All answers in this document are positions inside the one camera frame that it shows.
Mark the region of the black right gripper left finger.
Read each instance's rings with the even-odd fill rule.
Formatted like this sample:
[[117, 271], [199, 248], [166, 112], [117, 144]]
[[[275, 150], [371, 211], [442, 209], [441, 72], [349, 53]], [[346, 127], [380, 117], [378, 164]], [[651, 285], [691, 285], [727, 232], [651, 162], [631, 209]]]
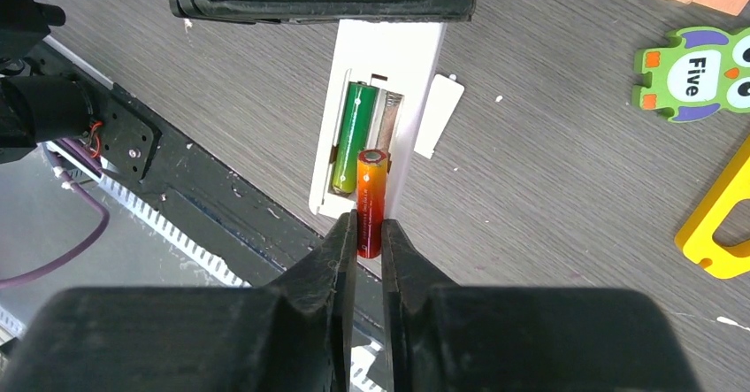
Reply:
[[37, 313], [4, 391], [346, 391], [356, 214], [255, 288], [71, 288]]

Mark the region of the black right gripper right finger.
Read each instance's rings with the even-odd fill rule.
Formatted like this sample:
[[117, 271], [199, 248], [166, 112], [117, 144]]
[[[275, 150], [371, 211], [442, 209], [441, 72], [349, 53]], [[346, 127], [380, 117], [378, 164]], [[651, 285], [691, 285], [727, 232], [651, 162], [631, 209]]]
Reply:
[[671, 324], [623, 288], [462, 286], [382, 227], [392, 391], [697, 391]]

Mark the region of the green battery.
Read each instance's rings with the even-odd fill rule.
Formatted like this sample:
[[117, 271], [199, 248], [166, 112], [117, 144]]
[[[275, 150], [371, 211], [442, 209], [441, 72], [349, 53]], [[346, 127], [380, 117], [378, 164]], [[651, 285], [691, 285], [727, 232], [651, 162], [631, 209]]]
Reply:
[[348, 85], [332, 171], [332, 189], [336, 194], [348, 195], [356, 189], [357, 158], [367, 143], [378, 94], [377, 88], [361, 82]]

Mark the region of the slim white remote control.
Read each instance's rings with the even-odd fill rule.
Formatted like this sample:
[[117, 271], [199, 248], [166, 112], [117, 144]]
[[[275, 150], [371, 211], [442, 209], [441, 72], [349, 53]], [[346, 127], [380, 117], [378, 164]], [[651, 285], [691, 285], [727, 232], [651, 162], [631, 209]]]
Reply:
[[447, 26], [444, 23], [340, 21], [333, 51], [308, 206], [338, 218], [356, 206], [353, 194], [332, 187], [348, 87], [377, 89], [367, 147], [390, 155], [385, 216], [396, 217]]

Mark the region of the red orange battery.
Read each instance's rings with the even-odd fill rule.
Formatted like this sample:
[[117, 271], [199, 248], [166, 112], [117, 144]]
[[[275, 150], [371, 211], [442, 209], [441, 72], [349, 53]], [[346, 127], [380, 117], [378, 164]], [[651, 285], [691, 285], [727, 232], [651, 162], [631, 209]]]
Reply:
[[357, 254], [374, 259], [381, 252], [381, 226], [384, 220], [388, 155], [368, 149], [357, 159]]

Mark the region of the slim white battery cover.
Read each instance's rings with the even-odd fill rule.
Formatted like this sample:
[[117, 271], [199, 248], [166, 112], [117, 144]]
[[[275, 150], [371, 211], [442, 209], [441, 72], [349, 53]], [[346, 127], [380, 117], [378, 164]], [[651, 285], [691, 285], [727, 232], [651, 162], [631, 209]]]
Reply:
[[414, 151], [418, 155], [432, 158], [464, 91], [465, 86], [457, 81], [454, 73], [434, 75], [417, 131]]

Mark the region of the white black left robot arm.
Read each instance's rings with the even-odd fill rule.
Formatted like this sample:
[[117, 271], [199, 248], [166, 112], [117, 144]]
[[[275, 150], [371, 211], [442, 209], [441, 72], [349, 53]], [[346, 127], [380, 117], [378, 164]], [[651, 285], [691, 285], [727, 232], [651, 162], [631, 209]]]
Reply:
[[[172, 14], [234, 24], [467, 21], [476, 0], [168, 0]], [[13, 71], [53, 27], [62, 8], [35, 0], [1, 0], [1, 160], [22, 159], [39, 143], [90, 131], [100, 109], [94, 90], [72, 77]]]

